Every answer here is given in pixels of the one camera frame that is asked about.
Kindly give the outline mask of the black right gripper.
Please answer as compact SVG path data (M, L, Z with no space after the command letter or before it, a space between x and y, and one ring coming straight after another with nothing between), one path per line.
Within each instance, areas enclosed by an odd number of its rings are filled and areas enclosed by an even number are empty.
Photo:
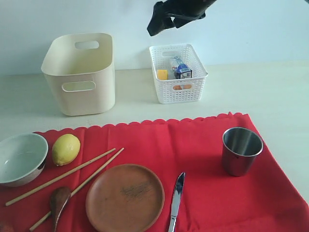
M203 19L206 10L216 0L166 0L154 5L152 18L147 26L150 36L173 27L180 28L196 19Z

